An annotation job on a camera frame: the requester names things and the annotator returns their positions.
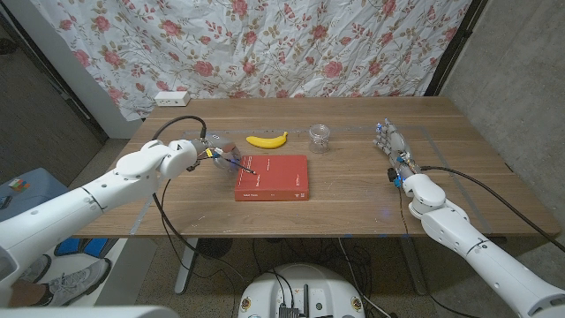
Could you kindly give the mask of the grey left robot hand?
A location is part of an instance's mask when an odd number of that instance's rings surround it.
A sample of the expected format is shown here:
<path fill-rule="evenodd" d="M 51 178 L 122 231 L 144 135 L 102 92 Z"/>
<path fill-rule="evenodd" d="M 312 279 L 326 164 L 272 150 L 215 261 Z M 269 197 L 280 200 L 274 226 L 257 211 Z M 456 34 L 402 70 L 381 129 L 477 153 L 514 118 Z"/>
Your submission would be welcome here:
<path fill-rule="evenodd" d="M 228 172 L 239 170 L 241 155 L 236 144 L 217 134 L 207 134 L 204 139 L 192 140 L 199 160 L 210 159 L 217 168 Z"/>

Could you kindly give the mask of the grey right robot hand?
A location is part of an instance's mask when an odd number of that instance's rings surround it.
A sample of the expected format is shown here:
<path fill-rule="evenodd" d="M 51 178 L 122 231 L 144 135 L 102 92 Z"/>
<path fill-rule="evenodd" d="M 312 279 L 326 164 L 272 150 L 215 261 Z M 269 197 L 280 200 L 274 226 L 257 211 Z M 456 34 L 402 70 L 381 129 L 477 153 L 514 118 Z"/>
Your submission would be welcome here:
<path fill-rule="evenodd" d="M 383 124 L 377 124 L 376 133 L 373 144 L 385 153 L 397 176 L 406 179 L 421 172 L 412 156 L 411 147 L 387 118 Z"/>

